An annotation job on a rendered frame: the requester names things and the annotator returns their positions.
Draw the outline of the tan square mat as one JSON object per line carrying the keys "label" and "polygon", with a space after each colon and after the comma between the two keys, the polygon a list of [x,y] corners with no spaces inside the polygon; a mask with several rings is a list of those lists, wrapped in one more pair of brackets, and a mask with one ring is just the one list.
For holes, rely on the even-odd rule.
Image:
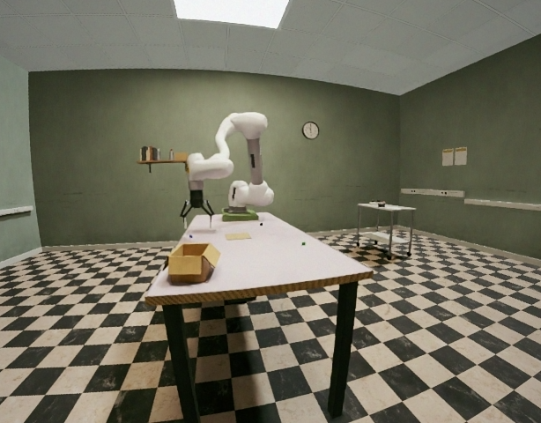
{"label": "tan square mat", "polygon": [[241,240],[241,239],[252,239],[248,233],[239,233],[239,234],[225,234],[226,240]]}

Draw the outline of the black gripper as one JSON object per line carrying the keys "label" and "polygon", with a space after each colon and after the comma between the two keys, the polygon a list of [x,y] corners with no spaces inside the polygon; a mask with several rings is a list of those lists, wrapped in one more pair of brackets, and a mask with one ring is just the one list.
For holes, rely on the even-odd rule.
{"label": "black gripper", "polygon": [[[183,217],[183,223],[184,223],[185,229],[187,228],[186,215],[189,213],[189,211],[192,208],[200,208],[200,207],[202,207],[204,209],[204,211],[210,216],[210,227],[211,227],[211,216],[214,215],[214,212],[213,212],[212,208],[209,205],[209,201],[208,200],[205,200],[205,201],[203,200],[203,191],[202,190],[190,190],[189,193],[190,193],[190,201],[185,201],[185,205],[183,206],[183,209],[182,209],[182,212],[181,212],[181,215],[180,215],[180,217]],[[184,213],[184,211],[186,209],[186,206],[189,203],[191,204],[191,206],[189,207],[187,212],[183,215],[183,213]],[[211,214],[205,209],[205,207],[203,206],[203,203],[207,204],[207,206],[209,207],[209,209],[211,211]]]}

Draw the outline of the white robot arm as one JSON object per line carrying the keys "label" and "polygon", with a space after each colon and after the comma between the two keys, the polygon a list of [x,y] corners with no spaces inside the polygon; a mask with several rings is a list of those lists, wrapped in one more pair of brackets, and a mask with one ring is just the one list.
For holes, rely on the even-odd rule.
{"label": "white robot arm", "polygon": [[[204,160],[200,153],[193,153],[187,159],[189,190],[204,189],[204,178],[218,179],[233,172],[229,160],[229,149],[224,139],[233,132],[242,131],[247,139],[251,183],[233,182],[229,191],[229,207],[223,212],[249,214],[246,205],[265,206],[273,202],[274,193],[263,180],[263,164],[260,137],[267,128],[267,119],[258,113],[230,114],[220,125],[215,142],[220,153]],[[225,158],[225,159],[224,159]]]}

